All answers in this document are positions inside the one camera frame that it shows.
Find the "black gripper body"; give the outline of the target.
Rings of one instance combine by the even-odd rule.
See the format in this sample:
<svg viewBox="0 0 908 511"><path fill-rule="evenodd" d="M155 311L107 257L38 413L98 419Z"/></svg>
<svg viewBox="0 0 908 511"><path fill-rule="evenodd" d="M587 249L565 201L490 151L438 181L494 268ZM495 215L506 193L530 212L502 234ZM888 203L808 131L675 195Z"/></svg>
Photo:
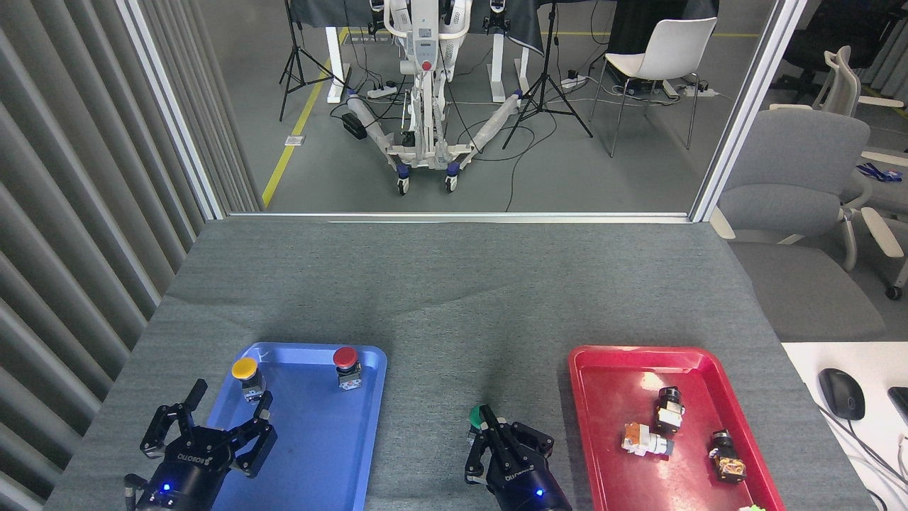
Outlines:
<svg viewBox="0 0 908 511"><path fill-rule="evenodd" d="M491 446L487 490L502 510L571 510L570 501L552 475L548 457L552 442L541 450L519 444L515 449Z"/></svg>
<svg viewBox="0 0 908 511"><path fill-rule="evenodd" d="M194 427L166 446L137 510L210 510L231 469L228 432Z"/></svg>

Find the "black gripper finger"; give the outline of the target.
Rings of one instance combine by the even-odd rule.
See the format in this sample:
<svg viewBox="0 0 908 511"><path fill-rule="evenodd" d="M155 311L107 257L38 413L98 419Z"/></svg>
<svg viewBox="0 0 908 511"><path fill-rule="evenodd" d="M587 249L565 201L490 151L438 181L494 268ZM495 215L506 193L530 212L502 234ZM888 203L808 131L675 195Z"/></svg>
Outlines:
<svg viewBox="0 0 908 511"><path fill-rule="evenodd" d="M535 463L548 459L554 440L520 422L497 420L497 463Z"/></svg>
<svg viewBox="0 0 908 511"><path fill-rule="evenodd" d="M166 436L174 423L178 424L181 436L187 436L189 443L194 442L195 424L192 413L201 403L207 388L207 382L199 378L182 403L161 405L161 407L157 408L139 446L139 449L149 459L155 459L163 455L165 452L165 443L163 441L166 440Z"/></svg>
<svg viewBox="0 0 908 511"><path fill-rule="evenodd" d="M465 463L465 482L484 484L492 489L512 489L513 436L508 423L499 419L489 405L478 405L471 412L475 434Z"/></svg>
<svg viewBox="0 0 908 511"><path fill-rule="evenodd" d="M229 431L231 468L239 470L246 478L258 476L277 440L275 428L270 424L272 401L272 392L264 391L253 416Z"/></svg>

